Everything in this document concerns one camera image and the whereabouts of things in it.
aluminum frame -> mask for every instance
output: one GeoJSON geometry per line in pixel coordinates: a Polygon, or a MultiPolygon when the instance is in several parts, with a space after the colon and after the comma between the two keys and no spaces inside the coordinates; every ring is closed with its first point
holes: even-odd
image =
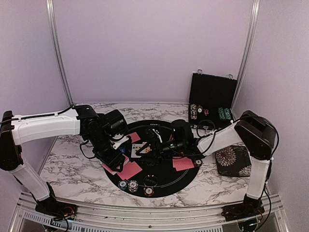
{"type": "MultiPolygon", "coordinates": [[[[279,217],[277,223],[280,232],[288,232],[287,221],[283,206],[278,194],[270,196],[272,202],[272,213],[279,217]]],[[[231,224],[246,221],[251,218],[226,222],[221,216],[222,207],[228,204],[196,206],[196,207],[180,207],[180,208],[149,208],[149,207],[127,207],[112,206],[94,203],[85,203],[73,200],[58,198],[58,200],[78,205],[76,218],[70,221],[71,228],[96,228],[106,229],[113,232],[125,231],[182,231],[195,232],[203,231],[209,228],[219,228],[225,224],[231,224]]],[[[262,198],[265,213],[268,214],[269,202],[267,197],[262,198]]],[[[22,192],[14,211],[13,220],[10,225],[9,232],[18,232],[21,227],[22,220],[29,219],[38,221],[37,217],[41,217],[40,222],[47,222],[50,216],[38,213],[34,210],[35,201],[27,192],[22,192]]]]}
{"type": "Polygon", "coordinates": [[[69,82],[66,76],[66,72],[64,70],[63,60],[62,60],[61,51],[60,51],[60,45],[59,45],[59,39],[58,39],[58,33],[57,33],[57,27],[56,27],[55,12],[54,12],[54,1],[47,0],[46,4],[47,4],[47,14],[48,14],[50,31],[52,34],[54,50],[56,54],[57,64],[58,64],[63,88],[64,88],[69,105],[72,105],[73,98],[72,98],[72,94],[70,91],[70,86],[69,86],[69,82]]]}
{"type": "Polygon", "coordinates": [[[232,102],[232,111],[233,108],[236,104],[237,98],[239,96],[240,88],[246,73],[246,68],[247,68],[247,63],[248,59],[250,56],[250,52],[252,50],[253,46],[253,41],[254,41],[254,36],[255,36],[255,31],[256,31],[256,25],[257,25],[257,20],[258,20],[258,14],[260,10],[260,0],[253,0],[252,4],[252,12],[251,12],[251,18],[250,18],[250,23],[249,23],[249,29],[248,29],[248,35],[247,35],[247,41],[245,45],[245,50],[243,53],[242,61],[240,64],[239,72],[237,75],[237,85],[236,85],[236,90],[232,102]]]}

metal bar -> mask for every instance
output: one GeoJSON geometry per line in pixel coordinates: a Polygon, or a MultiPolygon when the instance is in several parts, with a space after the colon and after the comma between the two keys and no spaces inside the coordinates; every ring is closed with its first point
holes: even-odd
{"type": "Polygon", "coordinates": [[[248,62],[249,55],[250,55],[250,52],[251,52],[251,49],[252,49],[254,35],[255,35],[255,31],[256,31],[259,9],[260,9],[260,0],[253,0],[249,30],[248,30],[248,35],[247,35],[247,41],[246,41],[245,50],[244,50],[244,53],[243,53],[243,56],[242,56],[242,61],[241,61],[241,64],[240,64],[239,73],[237,75],[237,86],[236,86],[236,91],[235,91],[233,102],[232,102],[232,109],[234,108],[236,100],[239,96],[240,87],[242,85],[243,78],[244,78],[244,75],[245,75],[245,72],[246,72],[247,62],[248,62]]]}
{"type": "Polygon", "coordinates": [[[66,72],[64,70],[63,60],[62,60],[62,56],[61,56],[61,52],[60,52],[53,0],[47,0],[47,14],[48,14],[50,31],[51,31],[51,34],[52,34],[54,50],[55,50],[55,53],[56,53],[56,59],[57,59],[58,67],[59,67],[59,72],[60,72],[63,88],[64,88],[64,91],[65,91],[69,105],[72,105],[73,104],[73,98],[72,98],[72,95],[71,95],[68,79],[67,79],[67,76],[66,76],[66,72]]]}
{"type": "MultiPolygon", "coordinates": [[[[274,194],[270,198],[272,212],[282,211],[283,207],[278,194],[274,194]]],[[[196,232],[201,231],[201,228],[206,231],[209,227],[237,222],[226,222],[224,217],[221,216],[222,207],[227,204],[181,208],[146,208],[102,205],[65,199],[59,200],[78,205],[75,221],[71,222],[72,227],[75,228],[105,228],[107,231],[112,232],[127,230],[196,232]]],[[[266,210],[264,215],[266,215],[269,210],[269,202],[267,197],[263,197],[262,200],[266,210]]],[[[35,212],[35,205],[36,203],[32,196],[29,193],[23,192],[20,195],[17,207],[45,219],[50,218],[50,216],[35,212]]]]}

marble surface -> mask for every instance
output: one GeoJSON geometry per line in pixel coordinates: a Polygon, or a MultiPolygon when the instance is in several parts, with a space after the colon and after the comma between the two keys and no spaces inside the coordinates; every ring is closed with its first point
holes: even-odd
{"type": "MultiPolygon", "coordinates": [[[[92,104],[98,113],[118,109],[128,123],[157,119],[187,120],[186,104],[92,104]]],[[[214,156],[203,160],[195,179],[183,190],[161,198],[141,198],[118,189],[106,176],[100,161],[86,159],[79,149],[80,136],[60,136],[49,155],[41,177],[53,187],[56,196],[82,202],[138,207],[186,207],[229,203],[243,199],[249,178],[220,176],[214,156]]],[[[85,147],[93,156],[91,146],[85,147]]]]}

cable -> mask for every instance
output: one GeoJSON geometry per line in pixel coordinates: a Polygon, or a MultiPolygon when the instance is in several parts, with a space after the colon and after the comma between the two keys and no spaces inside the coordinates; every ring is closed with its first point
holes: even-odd
{"type": "Polygon", "coordinates": [[[264,188],[264,193],[266,194],[266,196],[267,196],[267,198],[269,200],[269,213],[268,213],[267,217],[265,218],[265,220],[262,222],[262,224],[255,231],[258,231],[266,223],[266,221],[269,218],[270,213],[271,213],[271,200],[270,200],[269,194],[266,192],[265,189],[266,188],[264,188]]]}
{"type": "Polygon", "coordinates": [[[25,119],[30,119],[30,118],[39,118],[39,117],[49,117],[49,116],[61,115],[61,114],[65,113],[65,112],[67,112],[73,106],[74,106],[74,104],[70,105],[70,107],[68,107],[65,110],[62,110],[62,111],[60,111],[58,113],[53,113],[53,114],[50,113],[50,114],[45,114],[45,115],[32,115],[32,116],[26,116],[26,117],[21,117],[21,118],[11,118],[11,119],[5,120],[3,122],[0,122],[0,125],[4,124],[4,123],[7,123],[7,122],[18,121],[18,120],[25,120],[25,119]]]}
{"type": "MultiPolygon", "coordinates": [[[[34,201],[36,202],[36,204],[37,204],[37,205],[40,205],[40,202],[39,202],[37,199],[35,199],[35,197],[33,196],[33,194],[31,194],[31,195],[32,195],[34,201]]],[[[49,213],[49,214],[56,214],[56,215],[61,216],[62,218],[64,218],[65,222],[67,223],[67,228],[66,228],[66,230],[65,230],[64,232],[68,232],[68,231],[69,231],[69,222],[68,222],[67,218],[66,218],[63,214],[52,213],[52,212],[48,212],[48,213],[49,213]]]]}
{"type": "Polygon", "coordinates": [[[173,158],[173,160],[180,160],[182,158],[185,158],[185,156],[182,156],[182,157],[172,157],[172,158],[173,158]]]}
{"type": "Polygon", "coordinates": [[[217,131],[215,130],[214,133],[213,133],[213,137],[212,137],[212,140],[211,140],[211,143],[209,144],[209,146],[206,148],[205,151],[203,151],[203,152],[201,152],[201,153],[197,153],[197,154],[193,154],[193,155],[192,155],[192,154],[180,153],[180,152],[178,152],[178,151],[175,151],[175,150],[171,149],[170,147],[169,147],[169,149],[170,149],[172,152],[175,152],[176,154],[179,154],[179,155],[182,155],[182,156],[186,156],[186,157],[203,155],[205,152],[207,152],[207,151],[210,149],[211,145],[213,144],[213,141],[214,141],[214,139],[215,139],[215,137],[216,137],[216,132],[217,132],[217,131]]]}
{"type": "Polygon", "coordinates": [[[207,119],[201,120],[201,121],[197,124],[197,135],[198,135],[198,137],[200,137],[200,138],[205,138],[207,135],[200,136],[199,133],[198,133],[198,127],[199,127],[199,125],[200,125],[202,122],[209,122],[209,123],[211,123],[211,124],[213,125],[213,129],[214,129],[214,130],[216,129],[216,126],[215,126],[215,124],[214,124],[212,121],[207,120],[207,119]]]}
{"type": "Polygon", "coordinates": [[[94,159],[96,156],[93,156],[93,157],[87,157],[83,151],[83,146],[86,145],[87,143],[89,142],[89,140],[87,140],[86,142],[84,143],[81,143],[79,144],[79,149],[81,150],[82,154],[87,158],[87,159],[94,159]]]}

purple wall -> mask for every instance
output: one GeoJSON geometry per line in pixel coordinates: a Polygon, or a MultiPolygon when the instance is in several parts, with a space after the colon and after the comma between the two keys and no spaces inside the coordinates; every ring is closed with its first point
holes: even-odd
{"type": "Polygon", "coordinates": [[[292,231],[309,220],[309,4],[262,1],[253,50],[235,111],[268,118],[280,133],[269,186],[281,196],[292,231]]]}
{"type": "MultiPolygon", "coordinates": [[[[0,114],[36,114],[67,107],[45,1],[0,0],[0,114]]],[[[23,156],[38,170],[52,139],[23,146],[23,156]]],[[[0,231],[7,231],[21,187],[0,171],[0,231]]]]}
{"type": "Polygon", "coordinates": [[[55,0],[75,102],[188,102],[192,72],[238,74],[251,0],[55,0]]]}

